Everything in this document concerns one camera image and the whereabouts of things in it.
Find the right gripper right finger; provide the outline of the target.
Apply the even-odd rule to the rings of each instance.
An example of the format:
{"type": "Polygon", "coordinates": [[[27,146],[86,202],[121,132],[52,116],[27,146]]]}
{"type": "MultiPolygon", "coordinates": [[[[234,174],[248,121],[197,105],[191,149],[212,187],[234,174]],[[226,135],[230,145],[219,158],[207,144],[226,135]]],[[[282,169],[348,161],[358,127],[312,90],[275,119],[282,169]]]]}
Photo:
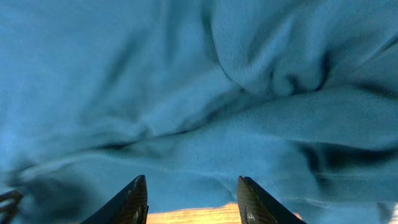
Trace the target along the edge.
{"type": "Polygon", "coordinates": [[[242,224],[306,224],[250,177],[239,176],[237,200],[242,224]]]}

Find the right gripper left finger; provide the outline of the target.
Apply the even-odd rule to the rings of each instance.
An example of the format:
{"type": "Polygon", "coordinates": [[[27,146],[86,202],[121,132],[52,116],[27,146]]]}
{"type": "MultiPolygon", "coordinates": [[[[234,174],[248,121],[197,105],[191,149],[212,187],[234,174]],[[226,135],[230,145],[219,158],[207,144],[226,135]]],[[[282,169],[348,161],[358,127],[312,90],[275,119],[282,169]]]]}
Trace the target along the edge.
{"type": "Polygon", "coordinates": [[[138,175],[81,224],[146,224],[147,199],[146,177],[138,175]]]}

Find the blue polo shirt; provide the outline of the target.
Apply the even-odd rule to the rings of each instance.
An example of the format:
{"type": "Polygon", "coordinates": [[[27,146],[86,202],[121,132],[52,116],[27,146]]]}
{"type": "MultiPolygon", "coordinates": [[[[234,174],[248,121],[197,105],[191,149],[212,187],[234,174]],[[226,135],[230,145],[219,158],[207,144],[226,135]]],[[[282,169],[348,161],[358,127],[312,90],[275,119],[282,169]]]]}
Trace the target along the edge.
{"type": "Polygon", "coordinates": [[[15,222],[81,222],[138,175],[151,212],[244,175],[308,223],[390,222],[397,1],[2,1],[15,222]]]}

